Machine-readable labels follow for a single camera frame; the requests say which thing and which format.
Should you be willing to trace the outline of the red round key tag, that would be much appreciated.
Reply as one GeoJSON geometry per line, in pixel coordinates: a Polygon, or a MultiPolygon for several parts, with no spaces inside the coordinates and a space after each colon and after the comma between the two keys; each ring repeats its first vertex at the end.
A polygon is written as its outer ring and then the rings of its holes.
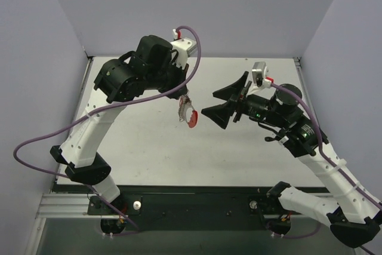
{"type": "Polygon", "coordinates": [[[198,123],[198,112],[196,110],[192,110],[190,117],[187,121],[187,125],[189,128],[195,128],[198,123]]]}

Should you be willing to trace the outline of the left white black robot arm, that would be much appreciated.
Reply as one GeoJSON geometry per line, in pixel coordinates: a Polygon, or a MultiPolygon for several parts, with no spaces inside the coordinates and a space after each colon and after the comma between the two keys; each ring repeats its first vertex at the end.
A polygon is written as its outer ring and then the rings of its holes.
{"type": "Polygon", "coordinates": [[[71,181],[90,185],[103,197],[101,207],[109,214],[121,210],[122,197],[98,148],[127,102],[146,90],[165,93],[184,82],[188,58],[197,45],[179,33],[176,37],[168,42],[155,35],[144,36],[136,50],[107,61],[94,80],[82,113],[84,121],[50,150],[55,161],[66,166],[65,174],[71,181]]]}

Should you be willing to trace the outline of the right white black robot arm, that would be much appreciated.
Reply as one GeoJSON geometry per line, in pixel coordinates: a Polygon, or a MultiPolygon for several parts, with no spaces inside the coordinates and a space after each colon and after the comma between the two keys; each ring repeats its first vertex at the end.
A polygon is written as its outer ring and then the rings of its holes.
{"type": "Polygon", "coordinates": [[[272,132],[267,142],[278,142],[309,168],[331,194],[330,199],[305,193],[279,182],[267,197],[281,210],[305,215],[327,227],[344,245],[359,248],[372,241],[381,229],[381,201],[370,194],[336,154],[312,111],[294,85],[276,85],[271,78],[257,78],[260,88],[274,88],[269,99],[250,93],[251,82],[243,74],[213,96],[222,104],[206,107],[202,114],[226,128],[230,121],[247,116],[272,132]]]}

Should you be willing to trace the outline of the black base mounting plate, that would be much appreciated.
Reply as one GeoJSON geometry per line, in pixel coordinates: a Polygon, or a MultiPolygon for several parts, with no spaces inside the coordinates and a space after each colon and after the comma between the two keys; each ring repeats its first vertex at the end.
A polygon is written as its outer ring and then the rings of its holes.
{"type": "Polygon", "coordinates": [[[87,213],[100,216],[105,233],[117,231],[257,231],[291,212],[267,197],[267,187],[121,186],[119,216],[95,195],[87,213]]]}

